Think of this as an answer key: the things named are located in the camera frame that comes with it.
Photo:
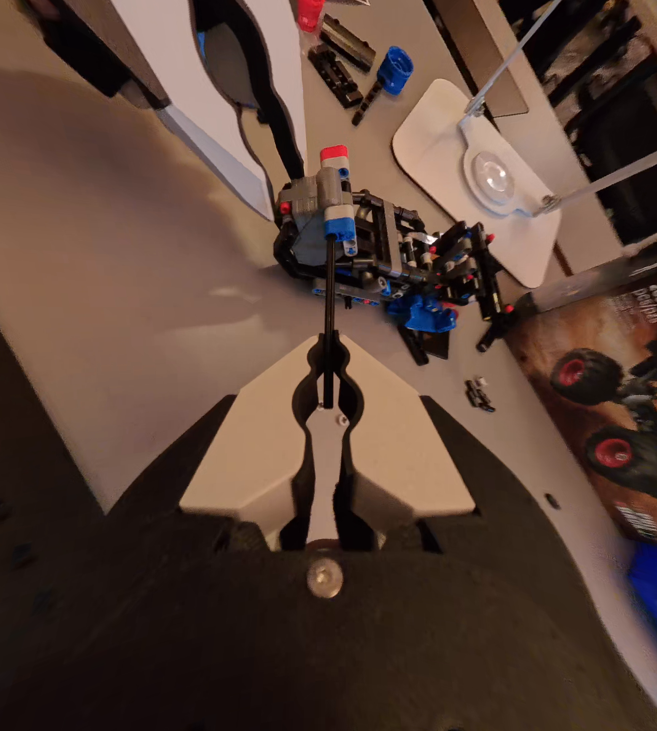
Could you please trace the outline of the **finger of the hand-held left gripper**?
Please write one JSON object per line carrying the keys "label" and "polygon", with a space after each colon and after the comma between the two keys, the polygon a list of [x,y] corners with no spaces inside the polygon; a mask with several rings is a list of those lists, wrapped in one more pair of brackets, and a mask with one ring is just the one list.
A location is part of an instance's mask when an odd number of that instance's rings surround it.
{"label": "finger of the hand-held left gripper", "polygon": [[243,139],[235,107],[215,87],[197,44],[192,3],[114,1],[167,96],[157,116],[247,206],[273,222],[265,170]]}
{"label": "finger of the hand-held left gripper", "polygon": [[256,110],[289,178],[306,154],[300,37],[288,1],[195,1],[197,44],[217,90],[238,112]]}

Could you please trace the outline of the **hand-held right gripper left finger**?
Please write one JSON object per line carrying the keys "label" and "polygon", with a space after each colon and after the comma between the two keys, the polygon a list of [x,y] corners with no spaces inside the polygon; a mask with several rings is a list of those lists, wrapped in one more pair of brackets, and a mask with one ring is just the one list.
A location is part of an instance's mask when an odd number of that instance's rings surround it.
{"label": "hand-held right gripper left finger", "polygon": [[277,361],[233,400],[180,499],[185,513],[255,524],[273,550],[305,547],[315,497],[308,419],[323,336]]}

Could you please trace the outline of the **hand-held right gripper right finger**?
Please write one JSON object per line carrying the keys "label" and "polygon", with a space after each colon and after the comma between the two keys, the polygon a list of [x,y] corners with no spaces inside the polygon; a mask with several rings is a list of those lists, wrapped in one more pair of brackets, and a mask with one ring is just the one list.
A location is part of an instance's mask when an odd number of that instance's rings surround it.
{"label": "hand-held right gripper right finger", "polygon": [[338,334],[333,373],[347,419],[333,493],[341,549],[375,551],[379,536],[472,515],[476,502],[417,390]]}

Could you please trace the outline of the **small connector pins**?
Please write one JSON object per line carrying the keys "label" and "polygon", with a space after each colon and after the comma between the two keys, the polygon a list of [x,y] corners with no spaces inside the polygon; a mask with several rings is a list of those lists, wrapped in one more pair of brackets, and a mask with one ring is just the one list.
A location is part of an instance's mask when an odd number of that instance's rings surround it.
{"label": "small connector pins", "polygon": [[561,486],[557,458],[561,455],[559,439],[546,422],[535,420],[540,405],[536,400],[513,397],[511,402],[488,395],[488,385],[481,378],[464,382],[467,400],[478,413],[486,413],[480,423],[478,438],[545,506],[560,512]]}

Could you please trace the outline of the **brick-built toy truck chassis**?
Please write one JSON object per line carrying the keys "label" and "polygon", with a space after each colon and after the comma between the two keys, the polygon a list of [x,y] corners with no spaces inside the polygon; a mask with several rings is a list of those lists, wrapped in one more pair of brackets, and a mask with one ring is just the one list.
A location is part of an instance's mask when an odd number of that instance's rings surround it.
{"label": "brick-built toy truck chassis", "polygon": [[395,326],[417,333],[454,330],[459,309],[473,303],[487,328],[498,317],[513,319],[513,327],[518,321],[500,294],[494,235],[463,221],[430,234],[416,211],[352,191],[344,145],[324,148],[314,176],[280,191],[277,213],[275,259],[317,296],[325,296],[326,237],[336,235],[335,300],[346,309],[381,308]]}

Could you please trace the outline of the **black cylinder piece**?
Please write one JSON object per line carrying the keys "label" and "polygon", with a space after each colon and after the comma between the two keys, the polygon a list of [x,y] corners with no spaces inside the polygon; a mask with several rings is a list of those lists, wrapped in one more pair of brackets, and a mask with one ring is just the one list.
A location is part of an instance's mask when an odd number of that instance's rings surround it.
{"label": "black cylinder piece", "polygon": [[374,66],[376,51],[370,44],[329,14],[323,15],[320,39],[361,71],[369,73]]}

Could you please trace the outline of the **thin black beam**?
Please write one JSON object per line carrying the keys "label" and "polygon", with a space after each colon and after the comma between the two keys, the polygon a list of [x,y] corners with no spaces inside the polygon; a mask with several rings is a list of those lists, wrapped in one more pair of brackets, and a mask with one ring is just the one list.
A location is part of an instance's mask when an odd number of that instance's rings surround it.
{"label": "thin black beam", "polygon": [[381,94],[383,91],[383,82],[380,78],[377,78],[375,83],[372,85],[370,90],[367,92],[367,94],[363,97],[360,105],[355,110],[353,116],[352,116],[352,125],[354,127],[358,126],[361,121],[364,119],[367,111],[371,107],[371,105],[375,102],[376,98]]}

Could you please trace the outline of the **blue wheel rim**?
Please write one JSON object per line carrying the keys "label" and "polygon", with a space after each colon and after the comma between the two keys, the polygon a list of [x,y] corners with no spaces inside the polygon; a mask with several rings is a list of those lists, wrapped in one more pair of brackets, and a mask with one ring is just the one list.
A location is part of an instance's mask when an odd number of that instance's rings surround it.
{"label": "blue wheel rim", "polygon": [[414,63],[404,49],[390,46],[377,71],[379,87],[390,96],[398,96],[414,69]]}

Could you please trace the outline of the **short black beam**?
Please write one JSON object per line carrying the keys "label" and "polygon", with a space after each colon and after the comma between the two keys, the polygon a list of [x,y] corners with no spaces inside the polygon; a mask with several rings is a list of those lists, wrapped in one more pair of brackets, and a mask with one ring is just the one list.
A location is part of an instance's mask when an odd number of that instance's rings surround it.
{"label": "short black beam", "polygon": [[396,329],[415,364],[418,366],[428,365],[429,356],[424,350],[420,334],[414,330],[410,330],[403,324],[398,324]]}

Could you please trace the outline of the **black square panel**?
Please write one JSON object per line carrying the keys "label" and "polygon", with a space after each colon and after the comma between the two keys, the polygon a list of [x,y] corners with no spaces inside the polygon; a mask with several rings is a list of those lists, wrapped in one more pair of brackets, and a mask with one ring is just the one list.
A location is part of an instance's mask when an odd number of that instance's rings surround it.
{"label": "black square panel", "polygon": [[450,353],[450,336],[452,331],[442,333],[420,332],[420,347],[428,357],[447,361]]}

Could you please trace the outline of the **toy set box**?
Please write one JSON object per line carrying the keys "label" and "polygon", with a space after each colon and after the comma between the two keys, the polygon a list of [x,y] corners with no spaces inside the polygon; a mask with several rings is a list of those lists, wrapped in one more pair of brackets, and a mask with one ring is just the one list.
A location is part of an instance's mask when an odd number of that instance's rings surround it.
{"label": "toy set box", "polygon": [[609,516],[657,543],[657,242],[515,303],[506,342]]}

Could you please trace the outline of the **black office chair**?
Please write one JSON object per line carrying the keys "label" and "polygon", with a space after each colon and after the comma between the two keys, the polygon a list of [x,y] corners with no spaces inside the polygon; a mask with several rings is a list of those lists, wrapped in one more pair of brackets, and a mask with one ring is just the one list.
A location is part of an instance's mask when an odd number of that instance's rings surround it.
{"label": "black office chair", "polygon": [[[593,96],[579,94],[580,120],[565,127],[590,180],[607,176],[657,151],[657,73]],[[657,165],[599,191],[616,234],[628,245],[657,233]]]}

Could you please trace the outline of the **black frame piece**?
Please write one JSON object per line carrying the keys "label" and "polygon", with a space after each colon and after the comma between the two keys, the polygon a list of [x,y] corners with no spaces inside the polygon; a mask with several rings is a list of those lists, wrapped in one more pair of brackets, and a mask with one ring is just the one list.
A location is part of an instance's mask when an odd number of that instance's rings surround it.
{"label": "black frame piece", "polygon": [[307,57],[344,109],[360,106],[363,96],[358,90],[358,85],[333,50],[327,45],[320,44],[310,48]]}

